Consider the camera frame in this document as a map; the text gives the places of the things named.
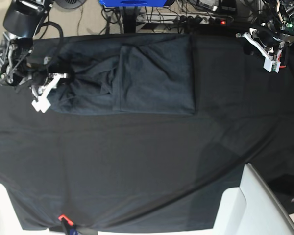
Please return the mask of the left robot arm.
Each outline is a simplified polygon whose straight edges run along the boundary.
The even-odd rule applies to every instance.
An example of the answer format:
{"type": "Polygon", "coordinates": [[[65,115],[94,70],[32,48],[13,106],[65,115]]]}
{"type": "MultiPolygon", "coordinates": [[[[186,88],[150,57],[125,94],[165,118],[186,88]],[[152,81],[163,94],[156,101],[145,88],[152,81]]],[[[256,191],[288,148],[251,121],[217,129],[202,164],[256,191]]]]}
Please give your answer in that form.
{"type": "Polygon", "coordinates": [[[294,1],[262,0],[256,11],[258,24],[252,23],[247,32],[237,33],[244,38],[246,54],[258,51],[264,57],[263,68],[278,73],[285,68],[289,48],[294,44],[294,1]]]}

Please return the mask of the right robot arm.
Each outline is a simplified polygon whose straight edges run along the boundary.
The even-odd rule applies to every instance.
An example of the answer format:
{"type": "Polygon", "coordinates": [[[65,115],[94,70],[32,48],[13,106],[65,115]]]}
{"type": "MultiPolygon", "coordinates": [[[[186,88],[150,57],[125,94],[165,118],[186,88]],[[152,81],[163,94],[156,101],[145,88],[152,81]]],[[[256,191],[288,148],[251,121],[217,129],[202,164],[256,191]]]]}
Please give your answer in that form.
{"type": "Polygon", "coordinates": [[[72,76],[69,70],[56,59],[64,43],[61,26],[49,20],[52,0],[14,0],[3,21],[5,32],[0,45],[0,85],[11,86],[20,91],[30,88],[32,106],[37,112],[45,113],[51,103],[49,93],[72,76]],[[42,27],[52,26],[59,32],[59,42],[51,57],[45,57],[42,64],[27,62],[34,50],[33,38],[42,27]]]}

